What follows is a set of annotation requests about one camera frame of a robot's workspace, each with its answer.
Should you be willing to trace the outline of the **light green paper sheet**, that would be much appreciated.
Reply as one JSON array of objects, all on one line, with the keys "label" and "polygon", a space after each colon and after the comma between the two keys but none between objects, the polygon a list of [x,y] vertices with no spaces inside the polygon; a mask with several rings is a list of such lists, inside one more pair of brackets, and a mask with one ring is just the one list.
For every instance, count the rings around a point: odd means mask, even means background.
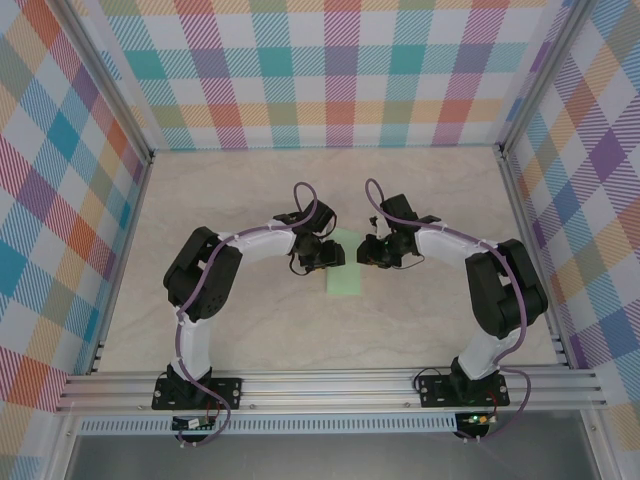
[{"label": "light green paper sheet", "polygon": [[362,240],[361,235],[351,230],[336,228],[330,239],[342,246],[345,253],[345,264],[331,267],[327,271],[327,293],[334,296],[360,296],[361,271],[356,253]]}]

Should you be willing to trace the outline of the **grey metal panel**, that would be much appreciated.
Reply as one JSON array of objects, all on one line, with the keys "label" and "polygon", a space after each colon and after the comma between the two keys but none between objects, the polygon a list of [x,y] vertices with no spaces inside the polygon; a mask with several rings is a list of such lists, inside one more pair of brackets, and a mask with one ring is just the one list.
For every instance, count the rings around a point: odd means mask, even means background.
[{"label": "grey metal panel", "polygon": [[584,447],[568,455],[448,435],[226,436],[182,449],[172,437],[83,436],[65,480],[600,480]]}]

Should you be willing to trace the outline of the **small black circuit board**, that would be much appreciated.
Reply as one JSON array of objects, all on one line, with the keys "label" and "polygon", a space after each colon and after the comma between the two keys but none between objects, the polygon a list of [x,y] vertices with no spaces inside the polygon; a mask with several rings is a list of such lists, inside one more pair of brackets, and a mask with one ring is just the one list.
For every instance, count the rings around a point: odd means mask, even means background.
[{"label": "small black circuit board", "polygon": [[209,431],[216,425],[217,419],[207,416],[174,416],[171,428],[174,431]]}]

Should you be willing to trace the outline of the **aluminium mounting rail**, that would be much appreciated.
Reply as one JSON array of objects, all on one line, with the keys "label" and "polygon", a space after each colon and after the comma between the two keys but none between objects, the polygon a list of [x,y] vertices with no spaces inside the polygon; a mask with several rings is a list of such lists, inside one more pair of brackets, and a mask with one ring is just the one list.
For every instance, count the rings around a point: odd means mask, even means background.
[{"label": "aluminium mounting rail", "polygon": [[[515,411],[531,383],[528,411],[602,409],[604,391],[591,370],[564,365],[502,370]],[[420,409],[412,379],[400,369],[217,371],[242,380],[241,413],[377,413]],[[157,372],[97,372],[67,379],[56,411],[68,414],[151,413]]]}]

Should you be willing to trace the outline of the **aluminium table edge rail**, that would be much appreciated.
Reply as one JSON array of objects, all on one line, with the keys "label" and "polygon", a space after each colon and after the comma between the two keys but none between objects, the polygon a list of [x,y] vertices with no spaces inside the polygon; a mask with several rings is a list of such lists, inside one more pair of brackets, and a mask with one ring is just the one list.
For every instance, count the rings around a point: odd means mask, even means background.
[{"label": "aluminium table edge rail", "polygon": [[126,270],[126,264],[130,255],[138,220],[140,217],[142,206],[144,204],[146,191],[147,191],[150,177],[152,174],[152,169],[155,163],[156,153],[157,153],[156,150],[149,151],[148,159],[142,171],[141,184],[140,184],[138,195],[136,197],[136,201],[134,203],[134,208],[128,220],[126,236],[124,237],[123,248],[120,256],[118,257],[118,261],[115,265],[114,278],[113,278],[111,289],[109,291],[109,296],[107,298],[105,310],[99,319],[99,322],[96,326],[94,338],[90,343],[89,357],[86,360],[82,370],[83,375],[91,375],[94,372],[94,368],[97,366],[99,362],[98,351],[104,347],[104,344],[108,336],[108,332],[113,319],[119,291],[120,291],[124,273]]},{"label": "aluminium table edge rail", "polygon": [[499,145],[494,146],[494,154],[522,242],[529,252],[533,266],[548,298],[548,309],[544,316],[551,335],[552,344],[556,351],[557,362],[567,368],[573,368],[571,346],[566,346],[565,329],[558,316],[557,304],[553,297],[552,288],[544,275],[541,254],[536,243],[533,228],[527,216],[524,199],[518,190],[516,178],[508,157]]}]

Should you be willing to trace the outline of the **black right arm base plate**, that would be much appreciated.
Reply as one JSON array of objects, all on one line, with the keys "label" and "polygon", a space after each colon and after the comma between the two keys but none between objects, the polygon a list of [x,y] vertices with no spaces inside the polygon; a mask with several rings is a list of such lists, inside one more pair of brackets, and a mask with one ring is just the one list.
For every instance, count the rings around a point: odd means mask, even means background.
[{"label": "black right arm base plate", "polygon": [[435,407],[503,407],[511,401],[503,375],[482,380],[463,381],[461,385],[449,376],[423,375],[418,380],[423,408]]}]

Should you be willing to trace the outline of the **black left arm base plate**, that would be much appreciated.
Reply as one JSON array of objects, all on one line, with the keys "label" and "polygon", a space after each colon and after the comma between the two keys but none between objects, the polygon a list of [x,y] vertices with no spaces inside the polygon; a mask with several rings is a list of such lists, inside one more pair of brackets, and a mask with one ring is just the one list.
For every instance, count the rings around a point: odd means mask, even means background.
[{"label": "black left arm base plate", "polygon": [[[241,378],[209,378],[203,381],[203,385],[224,399],[231,410],[239,408]],[[152,410],[207,410],[217,407],[224,408],[216,398],[180,376],[163,376],[156,380],[151,400]]]}]

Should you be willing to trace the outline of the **aluminium frame post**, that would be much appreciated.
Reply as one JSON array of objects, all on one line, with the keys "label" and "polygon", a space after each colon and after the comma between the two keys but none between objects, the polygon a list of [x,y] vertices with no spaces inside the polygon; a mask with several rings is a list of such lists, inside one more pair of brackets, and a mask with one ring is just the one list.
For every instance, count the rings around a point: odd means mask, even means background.
[{"label": "aluminium frame post", "polygon": [[555,79],[577,35],[598,0],[549,0],[509,88],[498,117],[495,141],[498,160],[509,156],[531,121],[534,109]]},{"label": "aluminium frame post", "polygon": [[113,76],[110,74],[99,50],[95,47],[90,35],[84,28],[80,16],[76,13],[70,0],[46,0],[53,14],[68,34],[72,44],[78,51],[85,68],[94,80],[98,90],[103,94],[116,120],[120,123],[127,139],[136,152],[149,165],[153,163],[154,152],[146,141],[142,130],[134,119],[128,105],[121,95]]}]

